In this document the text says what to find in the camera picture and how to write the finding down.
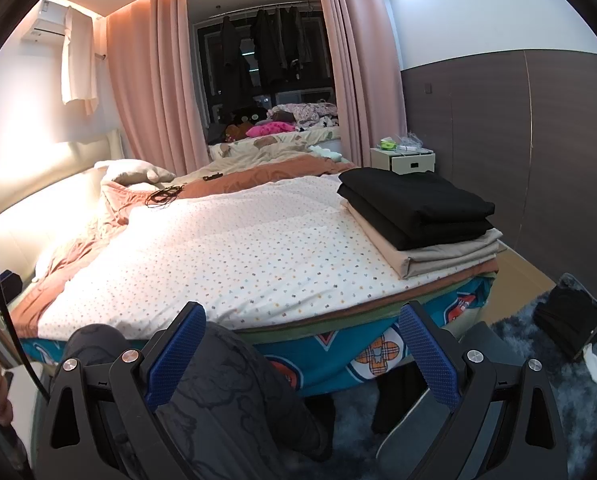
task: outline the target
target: white wall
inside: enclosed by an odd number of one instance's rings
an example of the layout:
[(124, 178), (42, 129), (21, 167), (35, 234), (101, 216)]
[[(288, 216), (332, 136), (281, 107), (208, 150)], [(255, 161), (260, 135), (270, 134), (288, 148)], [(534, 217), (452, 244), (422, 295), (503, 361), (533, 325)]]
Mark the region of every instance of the white wall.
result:
[(566, 0), (390, 0), (402, 67), (530, 48), (597, 54), (597, 37)]
[(63, 104), (61, 46), (21, 41), (37, 7), (22, 20), (0, 51), (0, 158), (41, 149), (44, 144), (82, 140), (122, 128), (104, 60), (97, 60), (99, 105), (87, 116), (83, 103)]

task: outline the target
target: pink curtain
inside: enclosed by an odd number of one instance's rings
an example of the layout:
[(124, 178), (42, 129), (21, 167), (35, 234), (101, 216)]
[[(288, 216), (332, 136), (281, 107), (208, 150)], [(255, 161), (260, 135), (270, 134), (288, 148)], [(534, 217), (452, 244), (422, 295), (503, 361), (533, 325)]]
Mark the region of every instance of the pink curtain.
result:
[(137, 0), (109, 15), (107, 56), (134, 156), (179, 176), (205, 166), (186, 0)]
[(343, 155), (370, 165), (383, 137), (405, 136), (399, 56), (384, 0), (321, 0), (332, 54)]

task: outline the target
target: blue patterned bed skirt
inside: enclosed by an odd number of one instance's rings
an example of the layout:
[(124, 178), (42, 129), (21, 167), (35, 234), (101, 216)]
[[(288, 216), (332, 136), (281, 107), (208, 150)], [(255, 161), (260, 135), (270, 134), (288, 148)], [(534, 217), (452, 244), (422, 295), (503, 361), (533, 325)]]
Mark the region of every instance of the blue patterned bed skirt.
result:
[[(477, 276), (451, 292), (424, 303), (438, 326), (458, 317), (466, 308), (480, 308), (493, 278)], [(399, 333), (398, 316), (301, 339), (254, 345), (302, 396), (335, 392), (373, 380), (409, 355)], [(147, 341), (132, 341), (142, 349)], [(31, 359), (56, 364), (65, 341), (23, 339)]]

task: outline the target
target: air conditioner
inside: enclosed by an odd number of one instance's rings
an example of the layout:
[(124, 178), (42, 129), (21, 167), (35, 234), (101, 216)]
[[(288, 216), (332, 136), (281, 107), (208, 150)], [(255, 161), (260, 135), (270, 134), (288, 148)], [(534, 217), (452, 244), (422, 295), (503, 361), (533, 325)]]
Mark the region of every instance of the air conditioner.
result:
[(67, 7), (43, 0), (32, 28), (22, 37), (36, 43), (63, 44)]

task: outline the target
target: knee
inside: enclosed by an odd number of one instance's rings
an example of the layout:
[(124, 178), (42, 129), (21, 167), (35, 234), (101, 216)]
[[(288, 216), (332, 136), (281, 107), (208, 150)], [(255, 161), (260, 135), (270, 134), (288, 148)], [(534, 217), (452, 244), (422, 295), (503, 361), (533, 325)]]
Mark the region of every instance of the knee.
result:
[(83, 365), (111, 363), (130, 348), (118, 329), (104, 324), (91, 324), (76, 330), (67, 341), (63, 360), (75, 357)]

